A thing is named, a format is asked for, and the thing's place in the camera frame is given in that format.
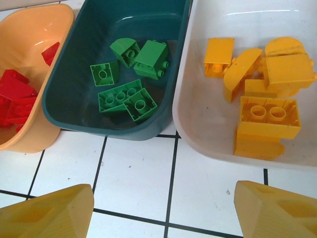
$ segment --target dark green plastic tub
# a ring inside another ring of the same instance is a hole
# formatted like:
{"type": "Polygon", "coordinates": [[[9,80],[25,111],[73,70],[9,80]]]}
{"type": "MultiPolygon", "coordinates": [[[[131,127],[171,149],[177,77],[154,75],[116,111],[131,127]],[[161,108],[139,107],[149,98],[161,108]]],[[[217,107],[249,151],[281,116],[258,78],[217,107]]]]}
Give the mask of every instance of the dark green plastic tub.
{"type": "Polygon", "coordinates": [[[86,0],[57,59],[43,95],[48,120],[61,128],[128,140],[158,135],[172,118],[172,100],[181,59],[190,0],[86,0]],[[96,87],[90,65],[116,60],[109,47],[118,38],[167,43],[169,67],[160,80],[138,76],[119,63],[115,85],[96,87]],[[158,105],[141,124],[126,112],[99,112],[98,93],[140,78],[158,105]]]}

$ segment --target green lego brick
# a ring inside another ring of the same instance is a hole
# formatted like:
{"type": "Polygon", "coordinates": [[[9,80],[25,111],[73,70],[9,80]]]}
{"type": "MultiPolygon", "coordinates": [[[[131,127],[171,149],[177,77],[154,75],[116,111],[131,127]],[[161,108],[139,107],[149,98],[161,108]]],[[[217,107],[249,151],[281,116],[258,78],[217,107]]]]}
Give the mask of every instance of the green lego brick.
{"type": "Polygon", "coordinates": [[[140,79],[98,94],[99,112],[112,114],[126,111],[123,102],[143,88],[140,79]]]}
{"type": "Polygon", "coordinates": [[[117,39],[110,45],[113,53],[126,67],[131,67],[140,52],[137,42],[131,38],[117,39]]]}
{"type": "Polygon", "coordinates": [[[139,76],[159,80],[168,68],[168,53],[166,43],[148,40],[135,58],[133,69],[139,76]]]}
{"type": "Polygon", "coordinates": [[[90,66],[96,87],[114,85],[119,79],[118,61],[90,66]]]}
{"type": "Polygon", "coordinates": [[[158,109],[158,105],[145,88],[123,102],[133,121],[148,119],[158,109]]]}

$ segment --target orange plastic tub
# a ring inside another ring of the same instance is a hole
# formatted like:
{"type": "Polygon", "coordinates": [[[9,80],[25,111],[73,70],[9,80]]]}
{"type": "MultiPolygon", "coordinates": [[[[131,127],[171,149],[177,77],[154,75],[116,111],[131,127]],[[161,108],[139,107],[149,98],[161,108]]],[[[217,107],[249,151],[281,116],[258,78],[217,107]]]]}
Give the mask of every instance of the orange plastic tub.
{"type": "Polygon", "coordinates": [[[42,110],[42,95],[59,52],[74,22],[72,8],[52,4],[25,8],[0,22],[0,76],[15,69],[30,79],[38,96],[32,111],[17,133],[16,127],[0,128],[0,150],[36,153],[48,148],[58,137],[60,128],[52,125],[42,110]],[[51,66],[41,53],[60,42],[51,66]]]}

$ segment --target yellow lego brick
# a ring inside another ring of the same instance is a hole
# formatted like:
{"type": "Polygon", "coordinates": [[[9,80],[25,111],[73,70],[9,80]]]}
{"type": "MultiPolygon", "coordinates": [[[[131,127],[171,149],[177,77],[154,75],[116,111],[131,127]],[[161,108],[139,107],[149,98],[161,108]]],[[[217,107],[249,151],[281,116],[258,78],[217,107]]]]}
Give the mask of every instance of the yellow lego brick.
{"type": "Polygon", "coordinates": [[[263,58],[265,87],[268,90],[308,88],[317,80],[308,54],[263,58]]]}
{"type": "Polygon", "coordinates": [[[241,96],[238,134],[294,139],[301,127],[296,100],[241,96]]]}
{"type": "Polygon", "coordinates": [[[265,48],[264,57],[305,54],[303,44],[293,37],[279,37],[270,41],[265,48]]]}
{"type": "Polygon", "coordinates": [[[2,238],[85,238],[94,209],[89,184],[80,184],[0,209],[2,238]]]}
{"type": "Polygon", "coordinates": [[[238,181],[234,205],[244,238],[317,237],[317,199],[238,181]]]}
{"type": "Polygon", "coordinates": [[[235,131],[233,154],[236,156],[272,161],[284,152],[280,138],[243,135],[235,131]]]}
{"type": "Polygon", "coordinates": [[[251,48],[245,50],[233,61],[230,68],[225,70],[223,95],[231,103],[243,91],[244,80],[250,78],[261,64],[262,50],[251,48]]]}
{"type": "Polygon", "coordinates": [[[233,38],[210,38],[204,60],[205,76],[223,78],[223,71],[231,65],[233,38]]]}
{"type": "Polygon", "coordinates": [[[264,80],[262,79],[246,79],[244,86],[244,96],[248,97],[263,97],[263,98],[287,98],[296,95],[299,89],[285,89],[276,91],[265,88],[264,80]]]}

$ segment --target white tile floor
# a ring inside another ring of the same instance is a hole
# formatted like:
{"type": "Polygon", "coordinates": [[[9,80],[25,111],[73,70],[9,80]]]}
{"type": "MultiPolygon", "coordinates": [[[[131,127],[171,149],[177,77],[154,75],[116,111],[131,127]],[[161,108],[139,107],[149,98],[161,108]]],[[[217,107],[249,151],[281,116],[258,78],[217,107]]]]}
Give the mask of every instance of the white tile floor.
{"type": "MultiPolygon", "coordinates": [[[[78,13],[84,0],[66,0],[78,13]]],[[[0,20],[13,10],[0,12],[0,20]]],[[[173,124],[135,142],[63,131],[44,153],[0,152],[0,207],[78,183],[95,191],[89,238],[234,238],[238,180],[317,198],[317,175],[219,162],[175,136],[173,124]]]]}

